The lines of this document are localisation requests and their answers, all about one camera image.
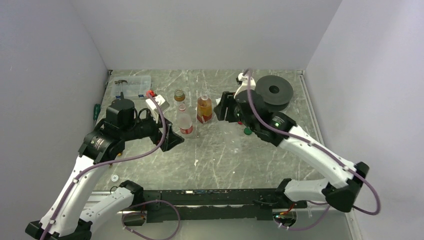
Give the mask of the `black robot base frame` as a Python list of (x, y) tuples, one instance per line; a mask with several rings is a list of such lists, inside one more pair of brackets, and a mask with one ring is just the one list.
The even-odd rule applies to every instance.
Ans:
[(274, 188), (145, 190), (128, 211), (140, 211), (147, 223), (188, 220), (255, 219), (272, 221), (280, 212), (305, 209)]

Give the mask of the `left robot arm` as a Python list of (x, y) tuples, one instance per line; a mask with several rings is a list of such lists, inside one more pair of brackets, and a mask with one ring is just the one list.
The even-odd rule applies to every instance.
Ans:
[(130, 99), (121, 97), (108, 106), (105, 118), (84, 137), (73, 170), (56, 201), (40, 220), (27, 225), (27, 235), (36, 240), (89, 240), (117, 212), (137, 210), (143, 205), (143, 187), (126, 180), (109, 196), (86, 207), (96, 184), (117, 161), (126, 142), (149, 138), (154, 148), (163, 152), (184, 142), (164, 117), (169, 103), (161, 95), (149, 95), (146, 103), (145, 118), (140, 117)]

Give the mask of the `ribbed coffee latte bottle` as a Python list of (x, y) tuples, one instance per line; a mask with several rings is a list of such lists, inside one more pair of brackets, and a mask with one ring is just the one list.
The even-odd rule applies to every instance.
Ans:
[(185, 104), (186, 95), (182, 89), (176, 89), (173, 98), (177, 108)]

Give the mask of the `gold red tea bottle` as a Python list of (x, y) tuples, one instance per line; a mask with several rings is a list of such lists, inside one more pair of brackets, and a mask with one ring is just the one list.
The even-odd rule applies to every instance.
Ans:
[(202, 93), (197, 99), (197, 120), (202, 124), (206, 124), (212, 119), (213, 113), (212, 100), (207, 94)]

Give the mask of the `green bottle cap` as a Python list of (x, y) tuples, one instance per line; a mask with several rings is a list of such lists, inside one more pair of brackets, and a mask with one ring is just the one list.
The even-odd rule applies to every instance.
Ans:
[(245, 134), (245, 135), (251, 135), (251, 134), (253, 133), (253, 132), (252, 132), (249, 128), (247, 128), (247, 127), (245, 127), (245, 128), (244, 128), (243, 132), (244, 132), (244, 134)]

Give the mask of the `clear bottle red label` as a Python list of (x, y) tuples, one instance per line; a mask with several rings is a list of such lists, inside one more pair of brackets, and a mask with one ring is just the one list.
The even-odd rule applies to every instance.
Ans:
[(184, 103), (178, 106), (177, 122), (179, 132), (184, 138), (192, 138), (194, 136), (193, 121)]

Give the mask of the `white tea bottle cap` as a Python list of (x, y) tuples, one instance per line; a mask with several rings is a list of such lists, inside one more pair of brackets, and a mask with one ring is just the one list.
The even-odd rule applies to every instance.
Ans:
[(113, 183), (115, 183), (115, 182), (117, 182), (117, 181), (119, 180), (119, 176), (118, 176), (118, 175), (116, 175), (116, 174), (114, 174), (114, 175), (112, 175), (112, 176), (111, 176), (110, 180), (111, 180)]

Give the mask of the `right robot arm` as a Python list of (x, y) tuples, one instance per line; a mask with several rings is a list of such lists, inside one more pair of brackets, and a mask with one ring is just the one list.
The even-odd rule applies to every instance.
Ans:
[(282, 112), (272, 112), (263, 98), (251, 91), (254, 115), (248, 102), (248, 92), (225, 91), (213, 111), (219, 121), (241, 122), (262, 141), (287, 150), (323, 175), (319, 180), (285, 178), (275, 190), (276, 203), (287, 208), (293, 202), (326, 202), (334, 209), (349, 213), (363, 186), (369, 166), (353, 163), (334, 154), (308, 135), (292, 118)]

